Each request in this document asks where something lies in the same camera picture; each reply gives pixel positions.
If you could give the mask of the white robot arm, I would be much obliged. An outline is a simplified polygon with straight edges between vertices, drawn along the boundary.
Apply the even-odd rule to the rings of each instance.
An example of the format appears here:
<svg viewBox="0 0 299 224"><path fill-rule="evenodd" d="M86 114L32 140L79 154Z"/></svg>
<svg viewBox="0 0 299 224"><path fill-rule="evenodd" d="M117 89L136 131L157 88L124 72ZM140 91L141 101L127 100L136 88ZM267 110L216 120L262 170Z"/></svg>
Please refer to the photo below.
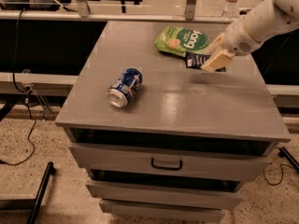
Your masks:
<svg viewBox="0 0 299 224"><path fill-rule="evenodd" d="M214 72L259 49L268 39L299 27L299 0L263 0L235 19L206 49L209 58L201 68Z"/></svg>

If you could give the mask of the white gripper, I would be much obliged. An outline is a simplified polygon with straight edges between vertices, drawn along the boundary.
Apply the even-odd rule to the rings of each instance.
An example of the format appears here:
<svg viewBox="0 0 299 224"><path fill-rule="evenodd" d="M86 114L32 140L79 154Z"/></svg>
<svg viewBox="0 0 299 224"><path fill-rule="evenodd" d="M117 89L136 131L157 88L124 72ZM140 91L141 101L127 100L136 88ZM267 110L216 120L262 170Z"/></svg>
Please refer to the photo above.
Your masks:
<svg viewBox="0 0 299 224"><path fill-rule="evenodd" d="M230 64L235 55L248 55L261 46L261 42L251 37L245 17L239 17L205 49L205 54L211 55L211 57L201 68L209 73L214 72Z"/></svg>

